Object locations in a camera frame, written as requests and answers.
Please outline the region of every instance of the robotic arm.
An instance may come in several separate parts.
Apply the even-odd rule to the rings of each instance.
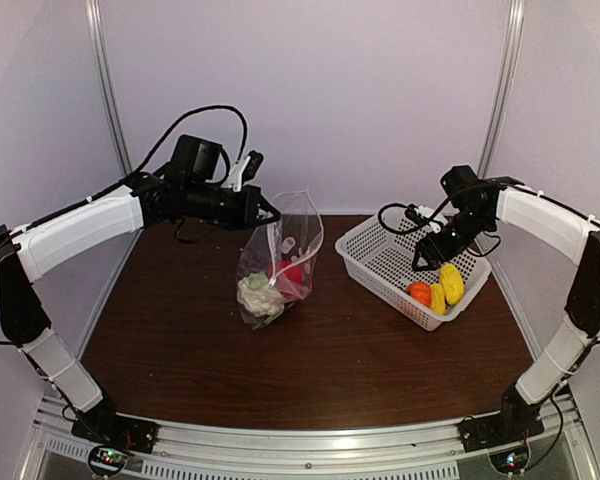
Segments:
[[[151,452],[156,425],[116,414],[116,406],[54,332],[32,284],[66,260],[118,235],[187,217],[224,229],[279,220],[252,180],[263,156],[250,152],[213,177],[222,146],[183,135],[156,175],[139,173],[97,200],[35,226],[0,226],[0,324],[12,342],[71,406],[73,434],[109,446]]]
[[[564,386],[600,335],[600,222],[508,178],[479,179],[469,166],[441,180],[459,212],[416,245],[413,268],[438,269],[462,253],[496,220],[515,225],[564,254],[578,270],[558,332],[542,355],[502,396],[499,414],[460,426],[465,450],[490,448],[543,431],[540,406]]]

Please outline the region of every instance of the white wall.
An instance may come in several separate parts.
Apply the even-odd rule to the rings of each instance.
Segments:
[[[265,155],[256,183],[267,193],[309,186],[322,211],[360,213],[437,203],[450,166],[477,165],[508,10],[489,0],[141,0],[103,2],[102,19],[136,164],[185,110],[229,103]],[[180,131],[236,153],[229,114]]]
[[[0,1],[0,224],[33,220],[118,175],[84,1]],[[39,283],[74,350],[128,241],[88,252]],[[25,360],[0,347],[0,480],[14,478],[41,391]]]
[[[507,174],[600,218],[600,1],[527,2],[522,50],[493,175]],[[504,267],[542,347],[575,267],[503,229]],[[600,461],[600,347],[571,381]]]

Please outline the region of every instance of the white plastic basket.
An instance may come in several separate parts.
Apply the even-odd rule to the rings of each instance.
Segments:
[[[383,219],[398,230],[415,226],[400,209],[388,210]],[[436,219],[446,223],[443,217]],[[460,302],[447,308],[445,315],[438,315],[415,301],[405,291],[408,285],[439,282],[439,270],[414,272],[411,268],[416,242],[430,231],[427,226],[410,235],[394,235],[382,228],[373,216],[336,242],[336,251],[344,258],[351,278],[428,331],[454,320],[475,298],[491,273],[491,265],[486,259],[464,252],[451,262],[460,271],[465,284],[465,295]]]

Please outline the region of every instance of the wooden tabletop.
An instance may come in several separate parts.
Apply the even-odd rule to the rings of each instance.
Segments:
[[[85,366],[123,413],[213,426],[392,426],[497,410],[531,358],[496,283],[426,332],[347,277],[334,243],[363,220],[324,218],[314,292],[257,331],[235,300],[250,232],[183,245],[169,224],[145,231]],[[209,228],[194,221],[183,235]]]

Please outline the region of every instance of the plastic bag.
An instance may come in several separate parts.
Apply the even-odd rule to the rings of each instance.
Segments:
[[[256,228],[236,270],[240,314],[254,329],[309,296],[324,238],[322,219],[307,191],[278,194],[272,203],[280,220]]]

